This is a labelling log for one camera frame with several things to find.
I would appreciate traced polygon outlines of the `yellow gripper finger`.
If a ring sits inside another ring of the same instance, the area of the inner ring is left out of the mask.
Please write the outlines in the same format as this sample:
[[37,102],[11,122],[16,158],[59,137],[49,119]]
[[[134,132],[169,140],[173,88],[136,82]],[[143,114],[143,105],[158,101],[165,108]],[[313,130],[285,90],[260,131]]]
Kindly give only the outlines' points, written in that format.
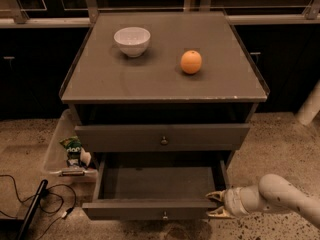
[[224,202],[225,190],[222,191],[213,191],[206,195],[206,198],[212,202]]
[[209,218],[213,219],[232,219],[233,216],[225,209],[224,206],[220,206],[214,210],[208,210],[206,212]]

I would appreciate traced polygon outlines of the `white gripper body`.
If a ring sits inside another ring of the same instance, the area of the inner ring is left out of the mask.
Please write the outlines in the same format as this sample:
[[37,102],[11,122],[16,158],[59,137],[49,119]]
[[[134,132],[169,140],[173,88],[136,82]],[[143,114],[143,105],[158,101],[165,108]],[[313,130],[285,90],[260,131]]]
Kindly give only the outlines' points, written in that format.
[[231,188],[224,193],[224,208],[232,217],[243,217],[249,214],[241,200],[240,190],[240,187]]

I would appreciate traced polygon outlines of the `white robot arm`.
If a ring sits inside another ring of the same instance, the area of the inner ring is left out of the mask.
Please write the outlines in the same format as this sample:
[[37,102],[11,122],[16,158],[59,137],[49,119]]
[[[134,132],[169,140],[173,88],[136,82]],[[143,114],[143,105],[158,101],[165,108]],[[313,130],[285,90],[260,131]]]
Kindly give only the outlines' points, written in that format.
[[320,201],[309,197],[276,174],[264,175],[255,185],[210,192],[206,198],[221,203],[218,208],[207,211],[209,218],[295,212],[320,229]]

